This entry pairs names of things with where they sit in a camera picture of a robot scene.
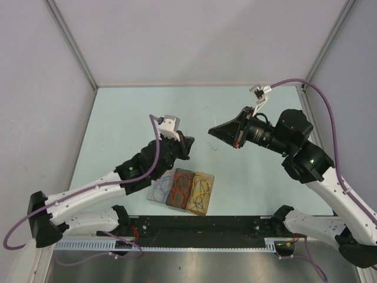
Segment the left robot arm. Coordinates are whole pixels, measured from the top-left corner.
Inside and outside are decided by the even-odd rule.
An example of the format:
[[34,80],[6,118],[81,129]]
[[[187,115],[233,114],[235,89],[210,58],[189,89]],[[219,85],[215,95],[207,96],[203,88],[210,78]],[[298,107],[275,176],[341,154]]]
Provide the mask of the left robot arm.
[[188,160],[194,137],[179,134],[179,140],[161,136],[142,148],[132,159],[92,183],[56,195],[42,191],[30,196],[27,213],[37,248],[48,247],[75,233],[107,232],[122,236],[130,229],[126,209],[115,205],[102,212],[84,213],[100,202],[148,188],[174,166]]

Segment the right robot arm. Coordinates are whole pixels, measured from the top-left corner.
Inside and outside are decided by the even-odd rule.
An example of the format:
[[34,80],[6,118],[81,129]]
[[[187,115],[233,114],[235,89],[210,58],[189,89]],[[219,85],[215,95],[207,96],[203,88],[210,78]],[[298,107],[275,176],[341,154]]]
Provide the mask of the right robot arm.
[[275,126],[260,120],[253,107],[208,130],[209,135],[240,149],[246,142],[281,154],[286,173],[317,193],[338,215],[339,220],[309,216],[281,206],[273,215],[272,231],[277,236],[289,232],[320,240],[360,268],[376,267],[376,213],[364,204],[351,187],[343,189],[336,175],[335,162],[319,146],[309,141],[313,125],[303,111],[284,110]]

